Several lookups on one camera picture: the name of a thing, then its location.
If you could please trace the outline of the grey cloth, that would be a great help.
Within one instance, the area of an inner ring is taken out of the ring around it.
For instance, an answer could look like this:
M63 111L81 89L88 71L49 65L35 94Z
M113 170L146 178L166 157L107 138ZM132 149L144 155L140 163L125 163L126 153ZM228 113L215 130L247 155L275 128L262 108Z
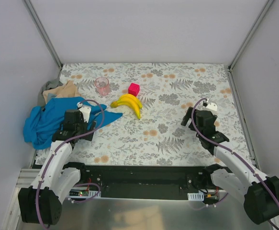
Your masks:
M40 89L39 93L38 93L38 97L37 97L37 105L40 107L44 107L45 106L45 99L43 96L43 92L50 90L50 89L54 89L58 86L62 86L63 83L60 82L59 77L54 79L54 80L49 80L47 81Z

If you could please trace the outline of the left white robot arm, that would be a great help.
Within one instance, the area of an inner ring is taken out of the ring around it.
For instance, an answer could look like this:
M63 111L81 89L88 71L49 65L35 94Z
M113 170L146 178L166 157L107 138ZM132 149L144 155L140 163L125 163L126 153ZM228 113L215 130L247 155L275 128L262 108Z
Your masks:
M80 167L64 165L77 141L92 134L96 123L89 123L90 113L91 107L82 104L65 112L63 122L52 136L44 165L30 186L18 193L23 222L44 227L58 223L65 198L81 179Z

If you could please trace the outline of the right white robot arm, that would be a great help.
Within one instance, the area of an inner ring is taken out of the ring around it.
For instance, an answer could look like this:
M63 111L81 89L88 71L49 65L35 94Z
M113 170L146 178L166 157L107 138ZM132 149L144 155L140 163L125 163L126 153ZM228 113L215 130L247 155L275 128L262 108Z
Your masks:
M206 180L240 201L255 224L279 216L279 178L269 177L233 151L229 139L216 131L216 119L211 111L189 107L181 122L195 131L202 147L230 170L227 172L219 164L210 165L204 169Z

